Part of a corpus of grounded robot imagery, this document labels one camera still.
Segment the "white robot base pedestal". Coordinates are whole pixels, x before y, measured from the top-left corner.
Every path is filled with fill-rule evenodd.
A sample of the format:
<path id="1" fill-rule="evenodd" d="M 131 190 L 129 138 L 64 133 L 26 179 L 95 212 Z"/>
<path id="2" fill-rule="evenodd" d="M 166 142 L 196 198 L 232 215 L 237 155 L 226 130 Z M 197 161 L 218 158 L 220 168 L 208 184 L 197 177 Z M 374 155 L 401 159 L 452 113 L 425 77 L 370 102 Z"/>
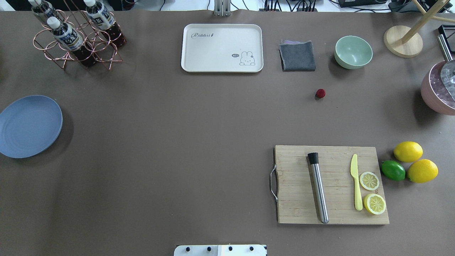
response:
<path id="1" fill-rule="evenodd" d="M 174 256 L 267 256 L 266 245 L 228 244 L 228 245 L 180 245 Z"/>

